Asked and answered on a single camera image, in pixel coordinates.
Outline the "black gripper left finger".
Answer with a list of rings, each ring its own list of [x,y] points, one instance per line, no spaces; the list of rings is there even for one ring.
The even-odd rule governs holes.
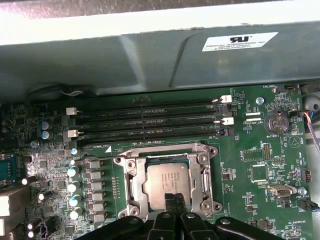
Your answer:
[[[82,240],[174,240],[176,234],[176,195],[164,195],[164,211],[155,219],[143,221],[125,216],[83,236]]]

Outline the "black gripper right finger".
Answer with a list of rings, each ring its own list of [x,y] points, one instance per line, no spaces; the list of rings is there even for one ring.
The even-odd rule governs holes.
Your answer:
[[[275,235],[238,219],[224,216],[214,224],[197,213],[188,212],[184,196],[174,195],[176,213],[186,240],[274,240]]]

